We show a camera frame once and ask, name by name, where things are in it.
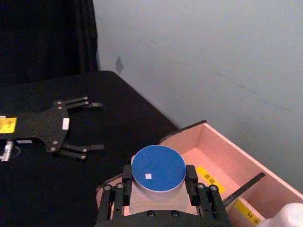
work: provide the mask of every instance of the yellow sticker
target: yellow sticker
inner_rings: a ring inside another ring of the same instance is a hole
[[[253,226],[256,226],[261,220],[254,215],[251,210],[245,206],[240,200],[237,200],[234,207],[240,211],[240,213],[245,216],[252,224]]]
[[[214,179],[203,167],[197,167],[196,171],[208,182],[209,184],[214,184],[219,188],[219,193],[225,192],[225,188]]]
[[[17,117],[0,118],[0,133],[14,133],[16,127]]]

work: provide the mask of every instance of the white cylinder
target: white cylinder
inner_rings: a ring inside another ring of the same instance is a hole
[[[285,205],[273,218],[262,221],[258,227],[303,227],[303,204]]]
[[[186,165],[178,152],[162,145],[148,146],[132,158],[132,166],[130,213],[186,211],[189,201],[184,183]]]

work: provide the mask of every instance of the black curtain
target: black curtain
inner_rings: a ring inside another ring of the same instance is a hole
[[[98,70],[92,0],[0,1],[0,85]]]

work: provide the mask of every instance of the wooden panel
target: wooden panel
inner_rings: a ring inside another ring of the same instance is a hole
[[[203,126],[203,124],[200,124],[196,127],[175,134],[162,141],[161,145],[173,148],[177,150],[180,154],[183,154],[184,152],[187,152],[197,147],[200,138],[201,128]]]
[[[194,165],[196,168],[199,166],[203,167],[209,173],[209,175],[211,175],[225,188],[224,193],[221,194],[223,199],[239,188],[239,186],[227,174],[225,174],[219,166],[217,166],[198,148],[194,148],[182,154],[182,157],[187,165]],[[199,182],[204,183],[207,186],[209,185],[209,182],[207,182],[203,176],[201,176],[199,173],[197,173],[197,175]]]
[[[239,198],[239,201],[244,204],[252,213],[252,216],[247,216],[243,211],[241,212],[236,206],[233,206],[228,213],[229,220],[233,227],[255,227],[258,221],[254,222],[256,218],[263,221],[264,217],[259,214],[247,201],[243,198]]]
[[[204,125],[198,148],[237,185],[243,185],[260,172],[266,174],[261,181],[243,194],[243,198],[265,218],[273,217],[288,203],[303,202],[303,195],[297,190],[208,124]]]

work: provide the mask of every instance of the white label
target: white label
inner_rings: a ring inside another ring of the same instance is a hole
[[[146,180],[151,179],[151,178],[152,178],[151,175],[152,175],[152,174],[145,174],[145,179],[146,179]]]
[[[17,143],[33,143],[31,140],[16,140]]]
[[[62,130],[68,130],[69,126],[70,126],[70,119],[63,118]]]

